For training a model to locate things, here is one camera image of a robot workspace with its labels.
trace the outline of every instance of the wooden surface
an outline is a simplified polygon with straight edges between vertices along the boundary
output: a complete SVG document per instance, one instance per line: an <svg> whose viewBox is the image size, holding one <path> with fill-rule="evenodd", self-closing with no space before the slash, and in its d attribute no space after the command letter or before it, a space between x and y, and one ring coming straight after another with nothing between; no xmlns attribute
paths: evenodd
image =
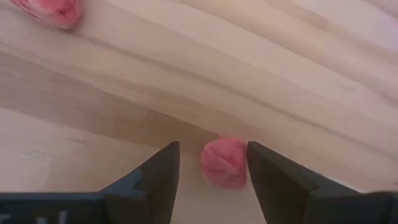
<svg viewBox="0 0 398 224"><path fill-rule="evenodd" d="M197 156L218 136L398 189L396 1L84 2L81 26L62 32L0 0L0 190L100 189L181 141L182 183L200 184L179 208L206 205L222 191ZM243 217L263 222L252 190L224 194L219 209L247 203Z"/></svg>

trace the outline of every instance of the pink crumpled ball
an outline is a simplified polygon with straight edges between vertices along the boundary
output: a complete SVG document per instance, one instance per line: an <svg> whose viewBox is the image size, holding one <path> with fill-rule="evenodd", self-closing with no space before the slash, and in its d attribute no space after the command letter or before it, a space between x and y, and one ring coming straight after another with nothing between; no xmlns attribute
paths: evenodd
<svg viewBox="0 0 398 224"><path fill-rule="evenodd" d="M205 178L224 189L245 188L246 146L246 141L240 139L219 139L206 144L200 156Z"/></svg>
<svg viewBox="0 0 398 224"><path fill-rule="evenodd" d="M82 15L81 0L10 0L35 20L60 29L72 29Z"/></svg>

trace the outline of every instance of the wooden table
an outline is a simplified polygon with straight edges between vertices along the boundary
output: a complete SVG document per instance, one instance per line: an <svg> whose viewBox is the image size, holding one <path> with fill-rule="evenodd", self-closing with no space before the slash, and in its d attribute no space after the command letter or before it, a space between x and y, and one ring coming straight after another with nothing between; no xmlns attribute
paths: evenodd
<svg viewBox="0 0 398 224"><path fill-rule="evenodd" d="M175 223L263 223L250 187L202 179L218 136L398 189L396 1L84 3L62 32L0 0L0 190L98 190L180 141Z"/></svg>

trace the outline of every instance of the black plastic part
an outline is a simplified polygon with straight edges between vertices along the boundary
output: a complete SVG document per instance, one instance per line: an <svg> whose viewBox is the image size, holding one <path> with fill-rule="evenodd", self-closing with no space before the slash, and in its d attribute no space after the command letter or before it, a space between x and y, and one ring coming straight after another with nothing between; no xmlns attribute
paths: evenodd
<svg viewBox="0 0 398 224"><path fill-rule="evenodd" d="M361 194L256 142L247 157L268 224L398 224L396 193Z"/></svg>
<svg viewBox="0 0 398 224"><path fill-rule="evenodd" d="M0 224L168 224L180 149L172 142L100 192L0 194Z"/></svg>

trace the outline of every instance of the pink object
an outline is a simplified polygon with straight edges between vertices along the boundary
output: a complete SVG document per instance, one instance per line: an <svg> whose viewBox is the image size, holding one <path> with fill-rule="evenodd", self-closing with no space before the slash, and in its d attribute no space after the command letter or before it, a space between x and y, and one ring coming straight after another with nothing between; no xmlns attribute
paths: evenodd
<svg viewBox="0 0 398 224"><path fill-rule="evenodd" d="M10 0L35 20L60 29L72 29L81 19L81 0Z"/></svg>
<svg viewBox="0 0 398 224"><path fill-rule="evenodd" d="M225 189L243 189L246 186L246 145L240 139L219 139L206 144L200 164L204 176Z"/></svg>

